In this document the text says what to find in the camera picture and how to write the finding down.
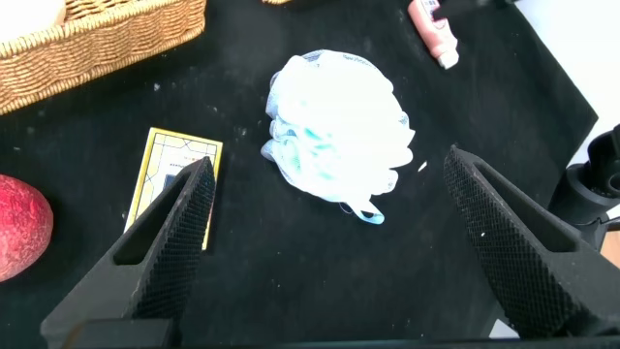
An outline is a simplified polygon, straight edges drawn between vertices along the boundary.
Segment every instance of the red apple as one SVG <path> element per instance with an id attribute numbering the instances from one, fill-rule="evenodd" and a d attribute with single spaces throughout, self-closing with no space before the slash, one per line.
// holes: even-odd
<path id="1" fill-rule="evenodd" d="M 0 282 L 41 257 L 52 226 L 46 198 L 30 185 L 0 174 Z"/>

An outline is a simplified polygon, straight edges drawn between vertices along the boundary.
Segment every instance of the wicker basket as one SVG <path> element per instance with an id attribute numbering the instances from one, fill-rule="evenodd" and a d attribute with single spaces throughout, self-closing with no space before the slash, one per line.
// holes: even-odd
<path id="1" fill-rule="evenodd" d="M 206 0 L 66 4 L 63 25 L 0 43 L 0 115 L 173 48 L 204 30 Z"/>

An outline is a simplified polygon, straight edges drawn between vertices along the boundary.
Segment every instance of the pink bottle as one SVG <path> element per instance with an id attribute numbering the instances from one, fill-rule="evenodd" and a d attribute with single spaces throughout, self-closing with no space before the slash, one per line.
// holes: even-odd
<path id="1" fill-rule="evenodd" d="M 432 13 L 437 8 L 437 0 L 414 0 L 409 5 L 409 16 L 430 54 L 437 59 L 439 65 L 448 69 L 458 62 L 457 41 L 450 31 L 447 19 L 433 20 Z"/>

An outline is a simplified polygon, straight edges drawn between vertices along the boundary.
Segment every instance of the black table surface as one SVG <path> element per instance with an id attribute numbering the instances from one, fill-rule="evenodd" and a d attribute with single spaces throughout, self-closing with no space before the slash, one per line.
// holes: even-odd
<path id="1" fill-rule="evenodd" d="M 186 344 L 482 335 L 496 301 L 444 186 L 450 145 L 545 205 L 597 117 L 517 9 L 453 18 L 460 62 L 444 71 L 407 5 L 211 0 L 196 40 L 1 116 L 0 173 L 41 190 L 55 226 L 41 259 L 0 284 L 0 345 L 45 345 L 40 322 L 123 231 L 151 126 L 224 142 Z M 373 199 L 381 226 L 260 155 L 271 76 L 319 48 L 373 62 L 418 131 L 396 189 Z"/>

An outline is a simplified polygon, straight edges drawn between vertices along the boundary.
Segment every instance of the white wall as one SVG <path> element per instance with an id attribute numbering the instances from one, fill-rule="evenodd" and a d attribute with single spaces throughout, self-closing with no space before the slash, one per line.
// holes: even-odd
<path id="1" fill-rule="evenodd" d="M 620 0 L 520 0 L 517 7 L 599 116 L 587 144 L 620 123 Z M 620 215 L 620 207 L 610 212 Z"/>

